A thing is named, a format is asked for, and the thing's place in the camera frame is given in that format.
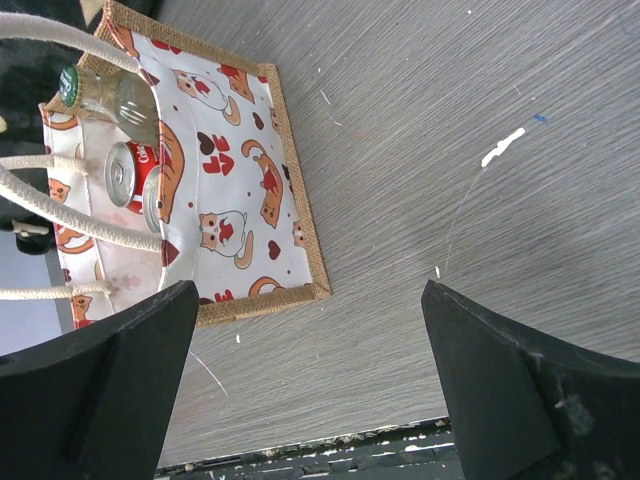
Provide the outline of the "purple soda can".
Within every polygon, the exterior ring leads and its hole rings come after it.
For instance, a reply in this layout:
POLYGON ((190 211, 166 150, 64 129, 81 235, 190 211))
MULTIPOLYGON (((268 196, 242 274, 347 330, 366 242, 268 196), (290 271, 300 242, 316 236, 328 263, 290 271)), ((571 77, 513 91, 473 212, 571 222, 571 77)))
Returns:
POLYGON ((142 211, 145 222, 151 232, 160 232, 160 220, 158 214, 160 167, 156 166, 147 174, 142 193, 142 211))

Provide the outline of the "clear glass green-cap bottle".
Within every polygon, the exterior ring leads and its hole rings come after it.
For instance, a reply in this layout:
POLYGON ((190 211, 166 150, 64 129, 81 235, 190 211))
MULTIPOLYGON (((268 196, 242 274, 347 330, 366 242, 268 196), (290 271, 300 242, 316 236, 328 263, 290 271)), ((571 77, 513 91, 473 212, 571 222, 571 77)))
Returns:
POLYGON ((79 65, 65 67, 59 76, 63 104, 91 118, 108 119, 131 140, 159 146, 159 115, 150 86, 137 74, 118 70, 100 75, 79 65))

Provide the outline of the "jute canvas tote bag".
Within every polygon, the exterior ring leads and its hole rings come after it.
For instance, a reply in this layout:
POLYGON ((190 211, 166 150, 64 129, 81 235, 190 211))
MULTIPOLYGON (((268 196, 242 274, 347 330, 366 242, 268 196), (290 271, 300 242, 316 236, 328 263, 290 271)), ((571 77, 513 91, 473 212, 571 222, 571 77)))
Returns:
POLYGON ((151 88, 159 115, 160 232, 115 206, 107 154, 131 140, 108 119, 40 108, 42 155, 5 157, 1 194, 53 227, 60 286, 5 289, 5 300, 66 299, 76 327, 123 311, 182 280, 200 295, 197 322, 264 315, 329 296, 331 286, 277 68, 211 46, 117 2, 92 34, 3 13, 5 39, 81 51, 74 64, 125 70, 151 88))

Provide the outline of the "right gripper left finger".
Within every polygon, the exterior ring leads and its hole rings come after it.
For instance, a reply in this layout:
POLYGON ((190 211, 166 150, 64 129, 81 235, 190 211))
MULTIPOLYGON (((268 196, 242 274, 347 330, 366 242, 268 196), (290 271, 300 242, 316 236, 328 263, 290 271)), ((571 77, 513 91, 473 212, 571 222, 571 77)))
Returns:
POLYGON ((1 358, 4 479, 151 479, 199 309, 180 281, 1 358))

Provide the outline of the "red cola can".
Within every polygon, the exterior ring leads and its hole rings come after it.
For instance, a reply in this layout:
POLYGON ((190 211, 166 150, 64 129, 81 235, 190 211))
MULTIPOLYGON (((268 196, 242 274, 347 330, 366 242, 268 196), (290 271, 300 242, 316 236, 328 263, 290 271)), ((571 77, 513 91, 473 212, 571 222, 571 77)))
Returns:
POLYGON ((111 202, 141 215, 146 178, 158 165, 156 148, 134 141, 114 143, 104 167, 105 186, 111 202))

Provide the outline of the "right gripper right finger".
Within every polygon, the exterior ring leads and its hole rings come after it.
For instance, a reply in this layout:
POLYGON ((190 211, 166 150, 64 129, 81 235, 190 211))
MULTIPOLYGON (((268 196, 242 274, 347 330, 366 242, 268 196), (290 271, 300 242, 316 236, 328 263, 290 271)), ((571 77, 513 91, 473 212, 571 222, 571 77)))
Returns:
POLYGON ((465 478, 638 478, 638 363, 433 280, 421 305, 465 478))

